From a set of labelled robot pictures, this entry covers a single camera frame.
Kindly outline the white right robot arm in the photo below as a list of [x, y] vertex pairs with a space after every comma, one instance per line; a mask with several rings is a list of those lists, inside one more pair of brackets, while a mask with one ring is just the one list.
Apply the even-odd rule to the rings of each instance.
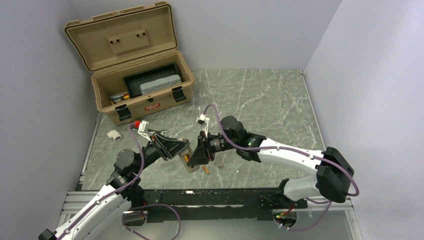
[[236, 154], [246, 161], [285, 165], [306, 174], [303, 178], [281, 181], [275, 200], [282, 208], [318, 196], [335, 203], [346, 201], [354, 170], [336, 148], [307, 150], [279, 143], [247, 131], [231, 115], [220, 120], [221, 133], [211, 134], [209, 121], [204, 114], [195, 120], [203, 129], [197, 137], [195, 150], [186, 158], [189, 168], [207, 165], [214, 161], [216, 153], [235, 149]]

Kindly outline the beige battery compartment cover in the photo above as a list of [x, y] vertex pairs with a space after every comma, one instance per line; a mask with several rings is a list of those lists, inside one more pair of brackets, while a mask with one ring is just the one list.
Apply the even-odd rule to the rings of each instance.
[[223, 167], [224, 167], [224, 163], [223, 163], [223, 161], [222, 161], [221, 159], [217, 159], [217, 160], [216, 160], [216, 165], [217, 165], [217, 167], [218, 167], [219, 169], [221, 169], [221, 168], [223, 168]]

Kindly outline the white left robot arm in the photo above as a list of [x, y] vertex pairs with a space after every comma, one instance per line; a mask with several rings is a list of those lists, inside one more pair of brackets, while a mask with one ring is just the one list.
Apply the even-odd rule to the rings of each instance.
[[45, 229], [40, 240], [92, 240], [114, 218], [146, 204], [140, 186], [141, 172], [156, 160], [171, 160], [190, 146], [185, 138], [171, 138], [154, 133], [139, 152], [123, 149], [117, 153], [114, 171], [98, 193], [70, 220], [55, 230]]

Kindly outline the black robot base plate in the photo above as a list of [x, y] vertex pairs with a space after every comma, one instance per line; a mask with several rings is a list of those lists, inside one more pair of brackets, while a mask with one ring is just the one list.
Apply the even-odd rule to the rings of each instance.
[[276, 187], [215, 189], [144, 189], [146, 204], [133, 211], [147, 223], [256, 219], [272, 220], [277, 211], [306, 209], [305, 200], [291, 201]]

